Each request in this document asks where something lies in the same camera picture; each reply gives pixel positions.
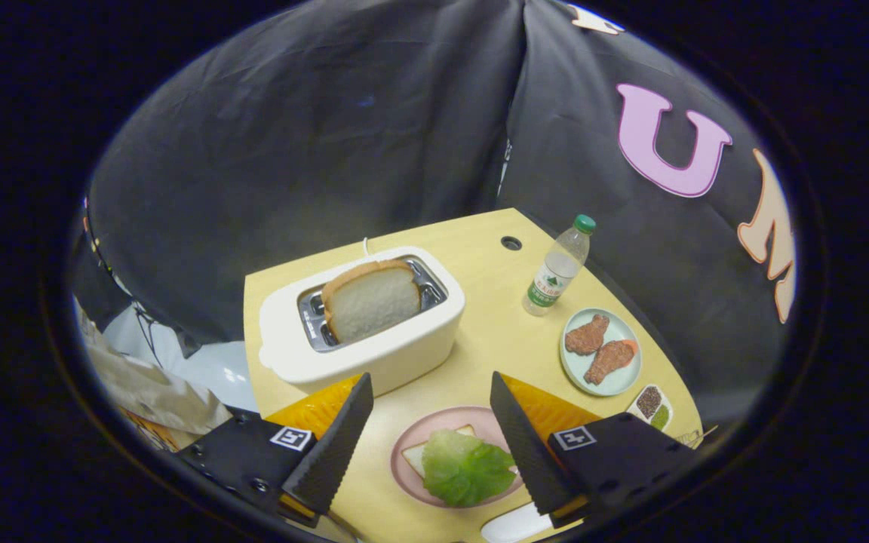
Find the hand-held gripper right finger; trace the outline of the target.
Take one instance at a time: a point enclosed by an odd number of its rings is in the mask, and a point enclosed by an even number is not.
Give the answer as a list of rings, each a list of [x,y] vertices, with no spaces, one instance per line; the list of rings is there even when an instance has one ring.
[[[500,372],[490,406],[530,498],[555,528],[610,521],[696,460],[693,448],[636,415],[599,417]]]

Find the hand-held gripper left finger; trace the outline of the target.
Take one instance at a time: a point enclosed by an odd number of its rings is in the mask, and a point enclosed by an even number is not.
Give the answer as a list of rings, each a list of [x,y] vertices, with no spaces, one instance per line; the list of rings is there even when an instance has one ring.
[[[233,415],[177,455],[256,509],[314,528],[331,508],[373,403],[371,374],[357,374],[268,417]]]

